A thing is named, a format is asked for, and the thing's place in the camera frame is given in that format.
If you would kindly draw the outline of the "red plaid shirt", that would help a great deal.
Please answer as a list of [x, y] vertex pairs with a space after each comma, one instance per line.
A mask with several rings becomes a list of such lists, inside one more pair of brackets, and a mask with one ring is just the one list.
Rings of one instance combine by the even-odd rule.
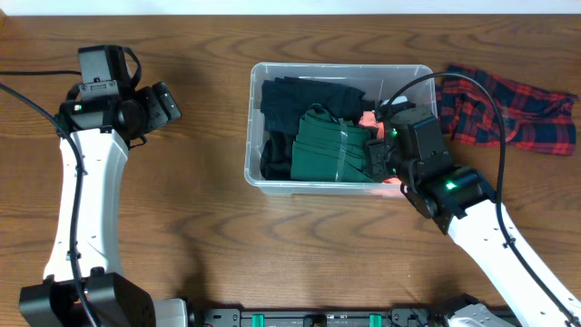
[[[507, 144], [541, 154], [570, 156], [575, 152], [572, 111], [579, 101], [576, 95], [548, 91], [462, 65], [451, 65], [448, 71], [466, 75], [486, 88], [502, 115]], [[475, 84], [446, 77], [436, 86], [436, 92], [443, 134], [462, 144], [499, 144], [497, 116]]]

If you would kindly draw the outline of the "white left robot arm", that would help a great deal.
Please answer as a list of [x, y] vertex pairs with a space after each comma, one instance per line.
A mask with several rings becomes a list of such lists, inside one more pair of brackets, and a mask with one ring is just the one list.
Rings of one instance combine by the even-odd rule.
[[115, 82], [82, 85], [54, 119], [64, 179], [54, 247], [41, 283], [25, 286], [19, 309], [31, 326], [186, 326], [180, 298], [154, 301], [123, 275], [119, 202], [130, 142], [181, 117], [163, 82], [122, 94]]

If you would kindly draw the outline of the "pink garment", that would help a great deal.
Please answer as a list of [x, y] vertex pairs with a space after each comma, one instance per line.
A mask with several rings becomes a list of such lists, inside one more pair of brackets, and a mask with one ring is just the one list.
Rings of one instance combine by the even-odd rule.
[[[370, 132], [370, 140], [374, 140], [374, 139], [382, 139], [384, 137], [393, 137], [395, 140], [397, 138], [397, 132], [391, 127], [391, 125], [388, 125], [388, 129], [385, 128], [385, 124], [382, 122], [378, 122], [376, 119], [376, 115], [374, 112], [372, 111], [366, 111], [363, 113], [362, 117], [359, 120], [359, 126], [363, 127], [366, 130], [369, 130]], [[383, 182], [384, 184], [400, 184], [400, 180], [399, 178], [392, 178], [392, 179], [388, 179], [386, 181]]]

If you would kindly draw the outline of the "black garment with stripe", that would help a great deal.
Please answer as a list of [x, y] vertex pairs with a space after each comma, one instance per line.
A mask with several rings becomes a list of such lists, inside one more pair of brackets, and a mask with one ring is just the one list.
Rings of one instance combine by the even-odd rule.
[[276, 77], [261, 85], [260, 110], [265, 130], [296, 135], [300, 118], [319, 104], [337, 118], [356, 123], [375, 102], [365, 100], [365, 92], [344, 84], [320, 82], [297, 77]]

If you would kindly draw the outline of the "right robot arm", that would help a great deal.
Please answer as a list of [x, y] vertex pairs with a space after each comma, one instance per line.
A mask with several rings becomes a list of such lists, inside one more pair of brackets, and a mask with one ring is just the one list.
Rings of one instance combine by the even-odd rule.
[[442, 141], [398, 137], [366, 145], [370, 171], [397, 177], [400, 190], [425, 218], [484, 272], [523, 326], [577, 326], [580, 301], [525, 240], [492, 187], [475, 169], [454, 163]]

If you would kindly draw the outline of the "dark green garment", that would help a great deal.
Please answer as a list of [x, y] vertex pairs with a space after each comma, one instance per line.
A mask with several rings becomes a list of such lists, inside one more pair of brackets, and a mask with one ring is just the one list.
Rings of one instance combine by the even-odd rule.
[[290, 178], [303, 182], [370, 183], [365, 145], [370, 130], [312, 104], [300, 118]]

